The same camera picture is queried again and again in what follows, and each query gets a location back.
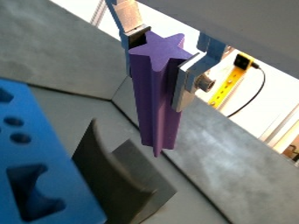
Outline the gripper silver right finger blue mount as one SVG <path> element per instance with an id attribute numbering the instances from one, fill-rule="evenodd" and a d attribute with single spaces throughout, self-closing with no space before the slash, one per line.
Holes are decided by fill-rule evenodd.
<path id="1" fill-rule="evenodd" d="M 227 45 L 215 38 L 200 33 L 197 40 L 199 52 L 180 65 L 172 95 L 172 109 L 181 112 L 191 104 L 195 92 L 200 89 L 209 92 L 215 84 L 207 72 L 220 63 Z"/>

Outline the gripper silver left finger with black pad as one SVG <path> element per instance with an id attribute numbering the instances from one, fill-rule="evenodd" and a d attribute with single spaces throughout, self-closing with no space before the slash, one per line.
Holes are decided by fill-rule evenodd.
<path id="1" fill-rule="evenodd" d="M 128 50 L 145 43 L 145 33 L 151 27 L 143 22 L 136 0 L 105 0 L 105 3 L 119 29 L 125 52 L 125 72 L 131 74 Z"/>

